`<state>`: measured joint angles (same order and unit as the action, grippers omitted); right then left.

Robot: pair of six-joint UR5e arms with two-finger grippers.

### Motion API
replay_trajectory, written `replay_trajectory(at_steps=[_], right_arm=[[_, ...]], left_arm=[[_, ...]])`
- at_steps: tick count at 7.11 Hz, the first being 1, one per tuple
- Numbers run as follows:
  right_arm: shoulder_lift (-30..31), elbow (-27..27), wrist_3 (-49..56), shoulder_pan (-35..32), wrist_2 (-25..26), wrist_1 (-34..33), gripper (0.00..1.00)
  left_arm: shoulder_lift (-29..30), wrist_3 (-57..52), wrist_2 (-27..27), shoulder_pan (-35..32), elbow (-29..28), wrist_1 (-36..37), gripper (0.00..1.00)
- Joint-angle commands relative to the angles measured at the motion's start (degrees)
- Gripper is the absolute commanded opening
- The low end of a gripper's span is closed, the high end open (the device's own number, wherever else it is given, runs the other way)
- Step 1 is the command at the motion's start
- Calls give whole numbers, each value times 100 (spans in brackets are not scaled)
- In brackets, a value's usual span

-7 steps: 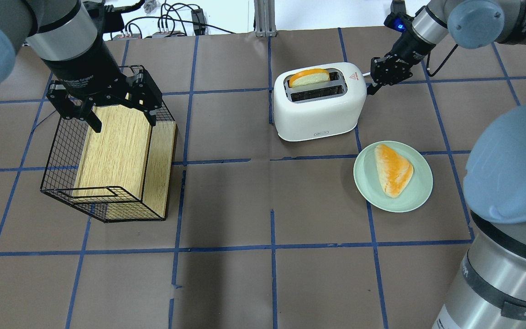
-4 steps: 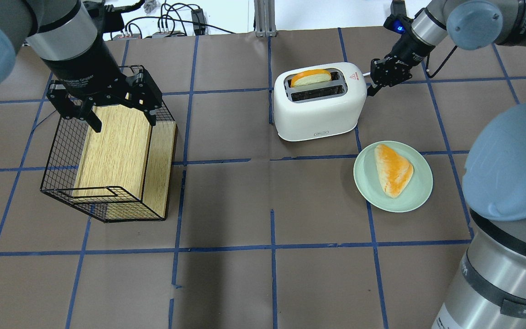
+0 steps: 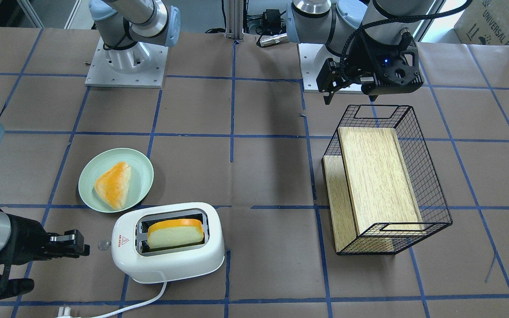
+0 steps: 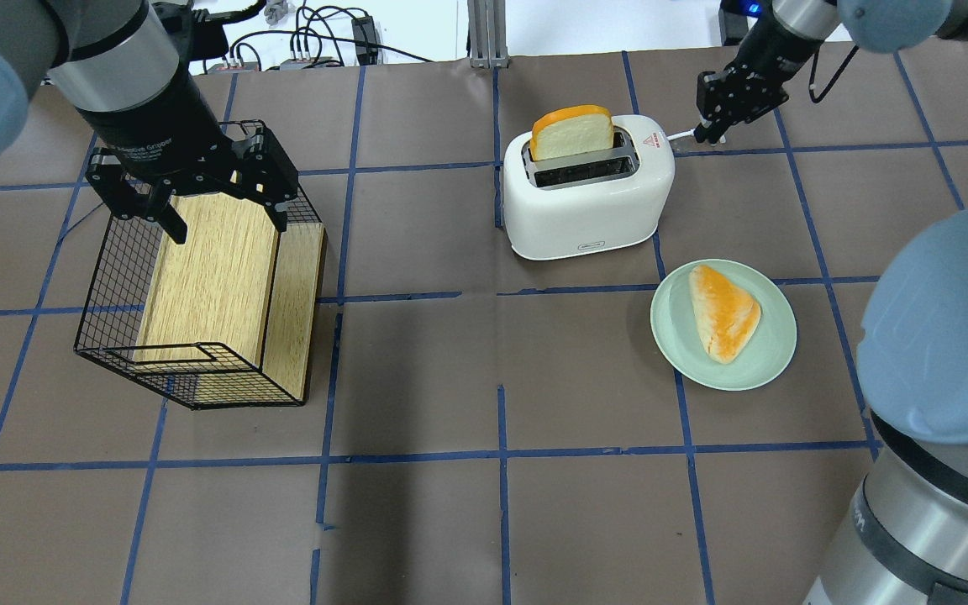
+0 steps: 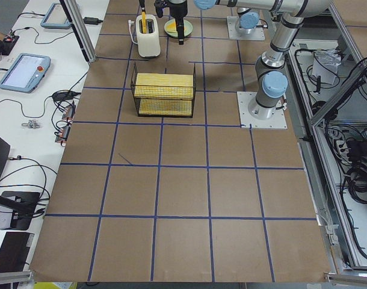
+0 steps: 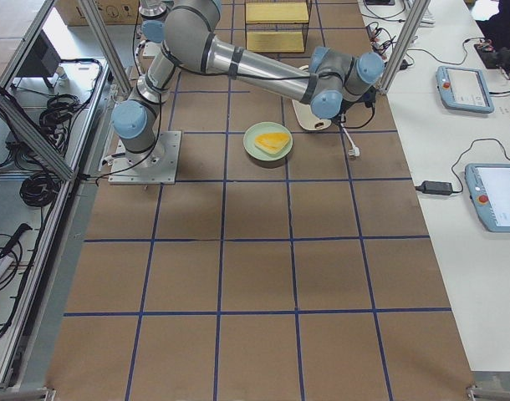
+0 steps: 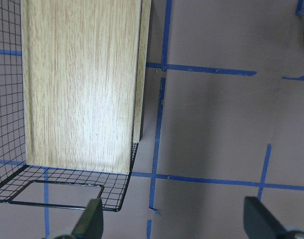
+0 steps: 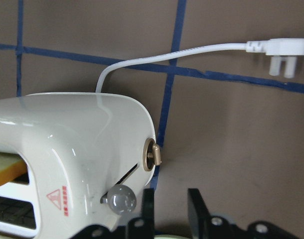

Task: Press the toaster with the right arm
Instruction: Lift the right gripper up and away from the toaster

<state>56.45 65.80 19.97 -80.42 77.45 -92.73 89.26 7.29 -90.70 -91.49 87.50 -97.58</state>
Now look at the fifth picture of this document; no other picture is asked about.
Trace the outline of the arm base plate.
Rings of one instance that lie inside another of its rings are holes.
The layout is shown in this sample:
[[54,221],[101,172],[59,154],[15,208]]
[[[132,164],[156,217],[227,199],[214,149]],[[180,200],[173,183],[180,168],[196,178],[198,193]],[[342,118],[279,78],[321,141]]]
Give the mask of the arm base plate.
[[264,41],[264,29],[261,26],[261,21],[254,28],[245,29],[240,25],[238,16],[227,17],[227,30],[229,38],[232,40],[249,40],[249,41]]
[[287,129],[281,101],[264,108],[256,102],[256,92],[237,92],[240,126],[247,129]]

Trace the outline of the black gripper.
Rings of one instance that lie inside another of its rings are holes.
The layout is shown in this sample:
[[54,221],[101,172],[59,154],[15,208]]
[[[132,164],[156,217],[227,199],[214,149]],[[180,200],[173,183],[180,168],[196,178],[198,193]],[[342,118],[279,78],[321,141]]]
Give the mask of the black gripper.
[[[170,15],[177,21],[177,38],[179,45],[184,44],[184,17],[188,14],[187,0],[167,0]],[[139,0],[142,10],[146,9],[145,0]]]

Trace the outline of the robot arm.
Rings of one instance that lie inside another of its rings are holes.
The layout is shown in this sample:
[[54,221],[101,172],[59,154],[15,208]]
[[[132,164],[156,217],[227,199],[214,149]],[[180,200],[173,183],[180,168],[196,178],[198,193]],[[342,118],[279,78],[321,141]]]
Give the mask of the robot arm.
[[[194,3],[197,8],[207,10],[218,4],[219,1],[194,1]],[[169,8],[177,33],[182,34],[184,32],[184,17],[188,13],[187,1],[155,1],[154,7],[159,18],[163,17],[163,9]],[[238,17],[237,27],[243,29],[256,28],[260,21],[259,15],[249,8],[238,12]]]
[[259,89],[248,105],[248,112],[255,119],[270,119],[279,99],[285,94],[288,79],[282,74],[284,55],[289,51],[305,18],[313,17],[329,7],[331,1],[195,1],[196,7],[208,10],[215,5],[254,8],[283,15],[270,42],[270,47],[255,64]]

